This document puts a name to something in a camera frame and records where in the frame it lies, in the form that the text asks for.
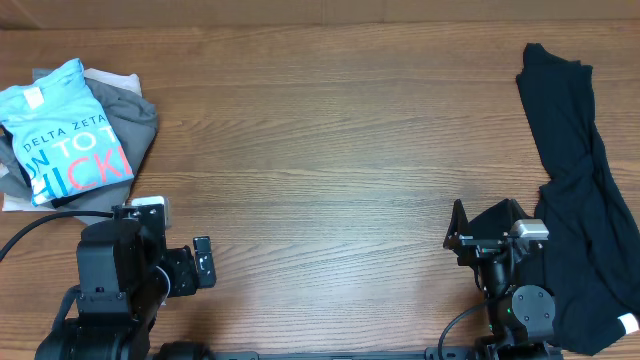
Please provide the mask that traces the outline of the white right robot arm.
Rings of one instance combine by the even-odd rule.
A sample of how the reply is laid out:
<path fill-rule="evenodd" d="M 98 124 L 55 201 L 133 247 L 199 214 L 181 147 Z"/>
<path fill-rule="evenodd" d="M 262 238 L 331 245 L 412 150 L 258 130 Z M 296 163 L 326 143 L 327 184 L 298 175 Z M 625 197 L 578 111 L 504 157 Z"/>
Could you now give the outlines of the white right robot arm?
<path fill-rule="evenodd" d="M 437 356 L 446 359 L 444 340 L 465 317 L 487 312 L 490 334 L 479 337 L 463 356 L 471 360 L 557 360 L 562 350 L 554 337 L 555 299 L 547 289 L 517 282 L 516 266 L 544 248 L 549 230 L 540 219 L 526 216 L 519 204 L 507 200 L 512 225 L 498 236 L 480 236 L 469 222 L 462 201 L 453 203 L 443 247 L 454 252 L 457 264 L 474 271 L 484 301 L 454 318 L 442 331 Z"/>

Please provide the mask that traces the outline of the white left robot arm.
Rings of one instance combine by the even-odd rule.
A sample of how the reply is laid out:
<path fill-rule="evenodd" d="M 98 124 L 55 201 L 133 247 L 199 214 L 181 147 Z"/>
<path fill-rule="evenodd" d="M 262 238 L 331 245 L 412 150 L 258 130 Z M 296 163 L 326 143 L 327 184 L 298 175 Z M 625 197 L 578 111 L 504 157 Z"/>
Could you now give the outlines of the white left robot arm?
<path fill-rule="evenodd" d="M 210 238 L 168 248 L 165 205 L 116 206 L 112 213 L 82 231 L 79 283 L 65 294 L 37 358 L 147 359 L 161 305 L 214 287 Z"/>

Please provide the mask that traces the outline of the black t-shirt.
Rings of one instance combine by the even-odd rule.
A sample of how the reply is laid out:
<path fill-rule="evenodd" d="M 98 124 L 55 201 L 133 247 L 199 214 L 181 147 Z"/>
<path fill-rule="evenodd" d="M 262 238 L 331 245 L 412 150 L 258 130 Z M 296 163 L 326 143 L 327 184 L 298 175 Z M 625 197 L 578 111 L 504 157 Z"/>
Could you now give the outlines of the black t-shirt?
<path fill-rule="evenodd" d="M 592 68 L 529 43 L 516 83 L 550 180 L 534 211 L 548 241 L 514 280 L 554 295 L 554 345 L 595 355 L 639 326 L 639 230 L 597 130 Z"/>

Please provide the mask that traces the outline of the light blue printed t-shirt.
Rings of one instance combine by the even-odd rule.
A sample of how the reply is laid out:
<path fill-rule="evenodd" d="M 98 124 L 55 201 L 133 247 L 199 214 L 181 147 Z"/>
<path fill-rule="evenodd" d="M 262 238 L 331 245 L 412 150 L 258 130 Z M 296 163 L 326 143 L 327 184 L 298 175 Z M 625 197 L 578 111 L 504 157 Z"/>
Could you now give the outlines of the light blue printed t-shirt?
<path fill-rule="evenodd" d="M 31 85 L 3 90 L 1 126 L 29 177 L 34 206 L 134 178 L 78 58 Z"/>

